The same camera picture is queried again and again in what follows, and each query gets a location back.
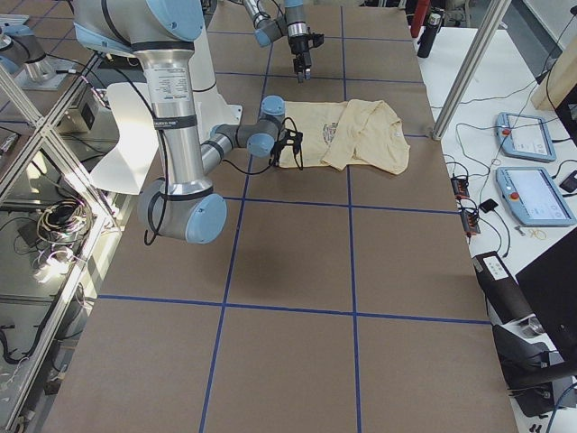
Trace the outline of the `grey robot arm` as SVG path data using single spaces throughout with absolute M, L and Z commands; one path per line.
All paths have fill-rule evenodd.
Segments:
M 277 15 L 270 15 L 261 1 L 234 1 L 242 5 L 254 28 L 254 37 L 264 48 L 285 37 L 293 59 L 293 70 L 298 82 L 311 78 L 312 57 L 310 51 L 324 43 L 322 33 L 311 32 L 307 25 L 306 12 L 302 1 L 285 1 L 280 8 L 276 1 Z
M 207 177 L 234 148 L 275 160 L 293 132 L 285 102 L 265 97 L 255 124 L 221 124 L 201 141 L 190 61 L 205 27 L 198 1 L 77 1 L 78 41 L 90 50 L 135 57 L 148 86 L 144 102 L 159 139 L 165 176 L 139 196 L 145 243 L 159 236 L 208 244 L 222 232 L 224 198 Z

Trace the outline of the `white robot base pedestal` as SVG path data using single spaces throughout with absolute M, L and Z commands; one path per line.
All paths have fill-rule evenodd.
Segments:
M 127 48 L 142 64 L 155 128 L 168 148 L 168 193 L 199 194 L 206 177 L 189 62 L 205 27 L 199 1 L 82 1 L 77 21 Z

